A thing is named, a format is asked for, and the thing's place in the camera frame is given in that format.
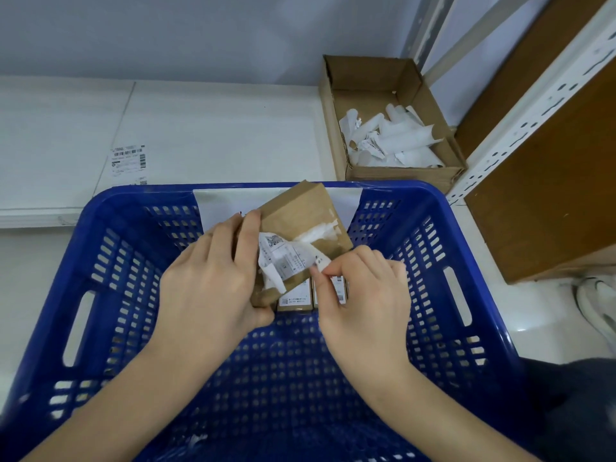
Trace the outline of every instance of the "product box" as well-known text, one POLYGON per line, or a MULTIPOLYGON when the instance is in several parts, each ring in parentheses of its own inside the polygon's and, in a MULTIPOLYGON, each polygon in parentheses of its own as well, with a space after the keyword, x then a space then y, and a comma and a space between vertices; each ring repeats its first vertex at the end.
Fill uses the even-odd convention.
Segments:
POLYGON ((312 281, 304 280, 278 299, 278 311, 312 311, 312 281))
MULTIPOLYGON (((335 259, 353 248, 353 243, 338 217, 334 204, 321 183, 303 181, 266 202, 260 210, 260 231, 275 234, 269 237, 270 245, 265 248, 278 248, 280 238, 292 241, 306 234, 313 235, 314 240, 310 242, 310 245, 330 259, 335 259), (315 229, 320 227, 327 227, 330 230, 327 236, 315 233, 315 229)), ((285 267, 292 267, 293 272, 296 273, 284 279, 287 292, 310 277, 308 267, 298 261, 293 256, 292 250, 290 251, 288 259, 283 260, 287 261, 285 267)), ((259 272, 251 296, 251 303, 254 306, 267 307, 282 295, 277 288, 266 289, 264 286, 263 275, 259 272)))
MULTIPOLYGON (((336 289, 336 294, 338 295, 338 303, 344 305, 347 299, 347 292, 349 289, 347 288, 346 280, 343 276, 332 277, 331 282, 334 284, 334 288, 336 289)), ((319 308, 319 299, 317 298, 317 288, 312 284, 312 303, 316 309, 319 308)))
POLYGON ((453 132, 411 59, 325 55, 319 94, 338 180, 422 180, 448 193, 467 169, 453 132), (423 123, 434 124, 432 135, 443 140, 430 149, 445 167, 420 169, 350 164, 338 121, 351 108, 357 109, 363 122, 378 113, 386 115, 389 103, 403 107, 412 105, 423 123))

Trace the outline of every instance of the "white paper sheet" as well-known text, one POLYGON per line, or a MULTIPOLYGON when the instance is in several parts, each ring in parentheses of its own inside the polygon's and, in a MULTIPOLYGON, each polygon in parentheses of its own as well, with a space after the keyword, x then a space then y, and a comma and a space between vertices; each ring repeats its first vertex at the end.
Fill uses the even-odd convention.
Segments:
MULTIPOLYGON (((237 212, 246 214, 261 207, 267 201, 275 198, 289 188, 218 188, 210 190, 194 190, 197 206, 201 214, 201 224, 204 230, 209 230, 215 224, 224 222, 237 212)), ((355 216, 361 188, 327 188, 344 230, 355 216)))

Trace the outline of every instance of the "brown paper package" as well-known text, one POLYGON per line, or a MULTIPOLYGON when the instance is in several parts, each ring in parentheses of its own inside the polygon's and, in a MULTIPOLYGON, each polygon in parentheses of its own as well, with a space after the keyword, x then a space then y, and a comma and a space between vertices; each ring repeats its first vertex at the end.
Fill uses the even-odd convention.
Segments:
MULTIPOLYGON (((261 232, 271 232, 285 240, 294 240, 299 235, 319 224, 338 222, 340 231, 336 231, 335 240, 317 240, 312 246, 330 259, 350 251, 353 248, 349 235, 338 217, 334 203, 321 183, 303 181, 279 194, 273 200, 260 207, 261 232)), ((285 280, 287 291, 292 290, 310 277, 308 269, 285 280)), ((264 289, 263 276, 257 273, 254 290, 250 298, 253 306, 270 307, 281 297, 275 288, 264 289)))

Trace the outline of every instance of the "sticker on shelf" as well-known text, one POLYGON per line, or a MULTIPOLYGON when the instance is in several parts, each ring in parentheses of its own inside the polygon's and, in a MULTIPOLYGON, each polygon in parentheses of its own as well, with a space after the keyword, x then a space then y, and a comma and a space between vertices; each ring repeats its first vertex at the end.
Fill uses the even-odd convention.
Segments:
POLYGON ((116 147, 107 159, 107 173, 116 185, 147 185, 145 146, 116 147))

